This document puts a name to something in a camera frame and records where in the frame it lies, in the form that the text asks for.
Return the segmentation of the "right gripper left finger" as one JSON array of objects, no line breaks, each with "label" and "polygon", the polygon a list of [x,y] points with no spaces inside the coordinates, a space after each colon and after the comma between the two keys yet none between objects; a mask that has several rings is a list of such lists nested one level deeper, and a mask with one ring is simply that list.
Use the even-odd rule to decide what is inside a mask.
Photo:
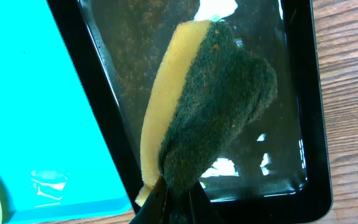
[{"label": "right gripper left finger", "polygon": [[130,224],[164,224],[167,222],[167,189],[163,177],[160,177],[147,197],[140,211]]}]

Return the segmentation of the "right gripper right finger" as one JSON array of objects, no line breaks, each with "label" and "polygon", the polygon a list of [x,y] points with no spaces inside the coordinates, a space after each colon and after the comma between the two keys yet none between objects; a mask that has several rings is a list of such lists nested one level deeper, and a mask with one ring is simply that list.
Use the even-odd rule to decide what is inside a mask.
[{"label": "right gripper right finger", "polygon": [[196,183],[188,192],[193,224],[222,224],[201,184]]}]

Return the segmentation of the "yellow green sponge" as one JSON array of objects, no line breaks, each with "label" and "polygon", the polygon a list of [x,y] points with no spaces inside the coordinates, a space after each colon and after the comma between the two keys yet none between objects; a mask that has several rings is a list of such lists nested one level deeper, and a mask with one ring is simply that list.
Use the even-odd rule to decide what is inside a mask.
[{"label": "yellow green sponge", "polygon": [[277,95],[263,57],[236,44],[223,21],[177,25],[158,68],[140,137],[143,205],[159,179],[174,197],[194,186]]}]

